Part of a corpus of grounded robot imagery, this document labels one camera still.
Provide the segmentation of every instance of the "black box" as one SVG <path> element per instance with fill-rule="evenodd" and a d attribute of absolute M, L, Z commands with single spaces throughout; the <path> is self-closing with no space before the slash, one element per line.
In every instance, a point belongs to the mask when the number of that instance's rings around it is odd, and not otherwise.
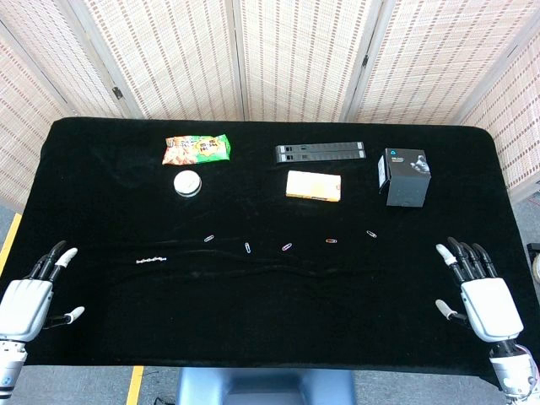
<path fill-rule="evenodd" d="M 379 159 L 379 193 L 386 205 L 423 207 L 431 173 L 421 149 L 386 148 Z"/>

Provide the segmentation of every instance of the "black velvet cloth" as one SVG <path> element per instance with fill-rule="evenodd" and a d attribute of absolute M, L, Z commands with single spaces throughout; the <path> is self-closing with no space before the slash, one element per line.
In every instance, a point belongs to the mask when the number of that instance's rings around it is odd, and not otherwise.
<path fill-rule="evenodd" d="M 221 133 L 231 161 L 161 164 L 165 138 Z M 341 141 L 364 142 L 367 159 L 274 163 L 278 144 Z M 387 207 L 379 195 L 386 147 L 425 150 L 432 178 L 423 208 Z M 185 169 L 202 178 L 191 199 L 173 188 Z M 289 170 L 340 175 L 341 202 L 285 197 Z M 204 243 L 208 235 L 215 239 Z M 43 331 L 28 345 L 28 364 L 491 375 L 488 345 L 435 308 L 442 298 L 464 311 L 435 250 L 448 235 L 490 253 L 525 325 L 519 341 L 540 355 L 536 297 L 485 131 L 68 118 L 43 146 L 1 287 L 59 240 L 79 248 L 50 314 L 86 311 Z M 148 257 L 167 260 L 135 264 Z"/>

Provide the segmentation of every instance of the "yellow box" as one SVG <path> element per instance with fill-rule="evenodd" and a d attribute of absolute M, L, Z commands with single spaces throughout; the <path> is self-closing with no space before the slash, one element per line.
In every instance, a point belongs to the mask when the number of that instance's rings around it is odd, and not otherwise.
<path fill-rule="evenodd" d="M 289 170 L 285 195 L 336 203 L 341 199 L 341 176 Z"/>

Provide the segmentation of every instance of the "white robotic hand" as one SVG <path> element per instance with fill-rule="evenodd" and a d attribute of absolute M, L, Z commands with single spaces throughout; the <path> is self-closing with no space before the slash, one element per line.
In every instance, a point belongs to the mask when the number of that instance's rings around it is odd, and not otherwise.
<path fill-rule="evenodd" d="M 446 319 L 470 326 L 480 339 L 491 343 L 489 361 L 507 403 L 540 404 L 538 367 L 529 350 L 516 343 L 523 324 L 508 286 L 480 245 L 471 248 L 454 238 L 448 238 L 448 243 L 455 256 L 444 245 L 437 245 L 437 251 L 461 286 L 467 315 L 452 310 L 443 300 L 435 305 Z"/>
<path fill-rule="evenodd" d="M 72 248 L 58 258 L 66 242 L 57 243 L 22 280 L 12 281 L 0 303 L 0 404 L 15 388 L 26 361 L 24 346 L 41 329 L 74 322 L 84 312 L 82 306 L 63 316 L 46 317 L 52 300 L 52 285 L 77 254 Z"/>

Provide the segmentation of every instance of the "snack bag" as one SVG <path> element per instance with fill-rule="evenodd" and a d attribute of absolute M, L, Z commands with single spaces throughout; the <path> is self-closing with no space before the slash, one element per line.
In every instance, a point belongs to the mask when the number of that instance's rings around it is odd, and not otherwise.
<path fill-rule="evenodd" d="M 194 165 L 229 160 L 230 143 L 225 134 L 217 137 L 186 135 L 167 138 L 163 165 Z"/>

